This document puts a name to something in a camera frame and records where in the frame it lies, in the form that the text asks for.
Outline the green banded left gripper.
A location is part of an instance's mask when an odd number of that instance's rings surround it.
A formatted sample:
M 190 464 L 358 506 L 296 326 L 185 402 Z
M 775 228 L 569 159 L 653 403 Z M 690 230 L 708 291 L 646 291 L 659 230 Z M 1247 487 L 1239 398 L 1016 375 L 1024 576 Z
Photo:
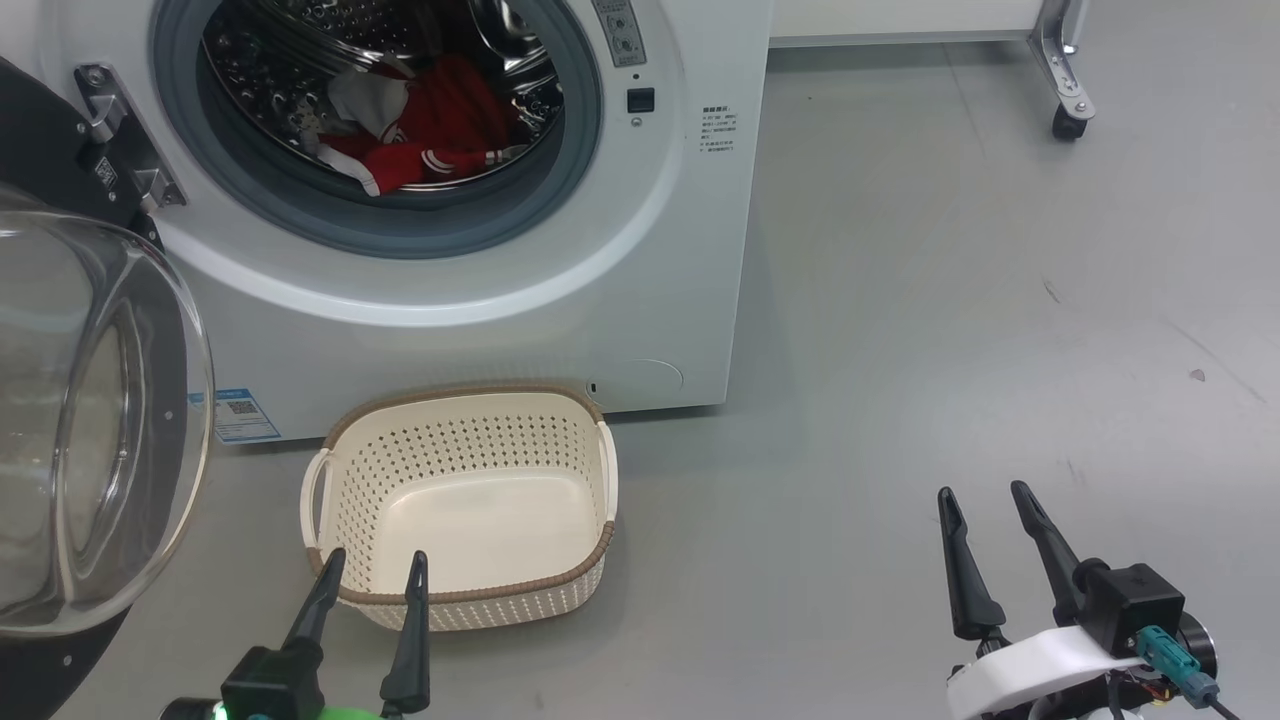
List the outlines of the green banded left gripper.
M 320 650 L 326 618 L 340 594 L 346 551 L 333 550 L 291 626 L 283 650 Z M 404 588 L 406 612 L 396 657 L 380 687 L 379 714 L 285 698 L 178 698 L 160 719 L 401 719 L 430 705 L 428 556 L 416 551 Z

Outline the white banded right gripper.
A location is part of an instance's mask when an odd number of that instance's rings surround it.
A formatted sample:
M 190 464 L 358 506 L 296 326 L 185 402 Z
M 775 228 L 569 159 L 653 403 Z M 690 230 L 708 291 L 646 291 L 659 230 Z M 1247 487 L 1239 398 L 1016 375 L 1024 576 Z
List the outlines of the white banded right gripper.
M 1076 624 L 1084 594 L 1073 579 L 1079 559 L 1024 480 L 1010 484 L 1024 532 L 1034 541 L 1053 593 L 1057 626 L 960 666 L 946 682 L 951 717 L 978 719 L 1144 664 L 1115 657 Z M 943 565 L 954 634 L 963 641 L 1006 641 L 1004 607 L 986 587 L 968 543 L 968 524 L 950 487 L 937 493 Z

